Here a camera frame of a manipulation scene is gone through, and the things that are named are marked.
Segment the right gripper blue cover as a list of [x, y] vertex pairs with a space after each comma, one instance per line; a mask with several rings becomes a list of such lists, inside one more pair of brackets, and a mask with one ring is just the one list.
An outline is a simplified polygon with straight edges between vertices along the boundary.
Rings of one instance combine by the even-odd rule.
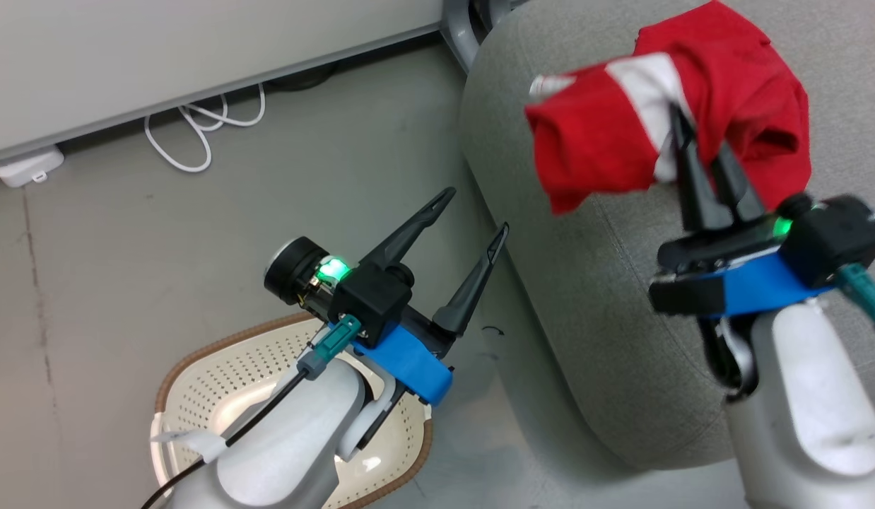
[[711, 187], [692, 123], [669, 106], [676, 183], [684, 235], [664, 242], [659, 273], [648, 296], [662, 315], [754, 315], [804, 302], [834, 289], [809, 287], [780, 255], [792, 222], [765, 216], [763, 205], [731, 145], [723, 141], [712, 162]]

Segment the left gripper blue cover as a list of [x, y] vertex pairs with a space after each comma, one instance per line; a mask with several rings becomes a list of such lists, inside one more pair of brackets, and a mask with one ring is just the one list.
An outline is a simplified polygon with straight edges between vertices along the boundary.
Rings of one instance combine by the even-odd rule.
[[[412, 271], [401, 263], [402, 258], [418, 236], [434, 225], [455, 194], [456, 188], [447, 187], [425, 203], [361, 259], [358, 271], [413, 278]], [[466, 332], [509, 232], [509, 223], [503, 222], [457, 292], [433, 315], [432, 324], [450, 337], [460, 338]], [[309, 238], [299, 236], [286, 242], [273, 255], [265, 270], [265, 287], [283, 302], [307, 310], [330, 332], [336, 325], [327, 317], [331, 297], [337, 283], [350, 272], [349, 264], [343, 259], [333, 257]], [[416, 322], [419, 316], [407, 308], [402, 323], [388, 325], [378, 345], [366, 346], [363, 336], [358, 335], [346, 342], [344, 350], [361, 360], [372, 361], [402, 384], [406, 392], [425, 404], [437, 406], [447, 396], [453, 374], [440, 360], [438, 338], [428, 331], [427, 325], [420, 326]]]

